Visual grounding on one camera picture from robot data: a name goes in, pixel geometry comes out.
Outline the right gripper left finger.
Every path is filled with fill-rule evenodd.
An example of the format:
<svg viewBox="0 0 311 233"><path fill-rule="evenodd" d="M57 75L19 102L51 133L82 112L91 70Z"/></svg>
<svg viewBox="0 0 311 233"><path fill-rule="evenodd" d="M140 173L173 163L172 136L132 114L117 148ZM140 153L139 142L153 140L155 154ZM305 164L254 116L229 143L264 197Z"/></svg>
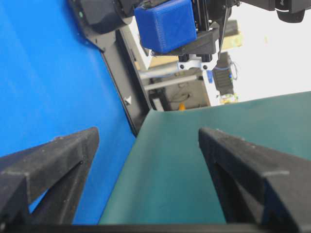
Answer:
<svg viewBox="0 0 311 233"><path fill-rule="evenodd" d="M71 224L98 146L91 127L1 157L1 228Z"/></svg>

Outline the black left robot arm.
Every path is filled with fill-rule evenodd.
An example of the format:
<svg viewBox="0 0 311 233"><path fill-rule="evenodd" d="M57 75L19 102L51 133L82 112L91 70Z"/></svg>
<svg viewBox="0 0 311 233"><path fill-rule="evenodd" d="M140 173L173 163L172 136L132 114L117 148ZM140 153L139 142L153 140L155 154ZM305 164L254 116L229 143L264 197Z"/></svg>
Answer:
<svg viewBox="0 0 311 233"><path fill-rule="evenodd" d="M309 0L196 0L194 19L198 26L197 39L167 55L198 55L203 57L204 62L210 62L212 56L221 50L232 7L239 6L240 3L276 11L278 18L287 23L302 22L305 11L311 8Z"/></svg>

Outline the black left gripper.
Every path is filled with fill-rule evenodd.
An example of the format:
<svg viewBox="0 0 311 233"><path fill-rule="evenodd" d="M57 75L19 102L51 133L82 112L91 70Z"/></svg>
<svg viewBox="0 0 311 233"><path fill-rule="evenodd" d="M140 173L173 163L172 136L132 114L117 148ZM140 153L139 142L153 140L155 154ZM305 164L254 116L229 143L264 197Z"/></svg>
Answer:
<svg viewBox="0 0 311 233"><path fill-rule="evenodd" d="M167 55L196 54L211 58L222 49L231 8L239 4L238 0L193 0L192 9L197 38L170 51Z"/></svg>

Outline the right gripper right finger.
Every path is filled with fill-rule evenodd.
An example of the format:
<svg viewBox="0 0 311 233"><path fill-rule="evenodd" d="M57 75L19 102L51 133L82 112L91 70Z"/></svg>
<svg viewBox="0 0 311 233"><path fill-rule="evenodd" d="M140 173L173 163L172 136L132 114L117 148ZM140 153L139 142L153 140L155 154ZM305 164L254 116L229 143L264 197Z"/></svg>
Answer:
<svg viewBox="0 0 311 233"><path fill-rule="evenodd" d="M310 232L309 160L219 130L201 128L198 135L227 223Z"/></svg>

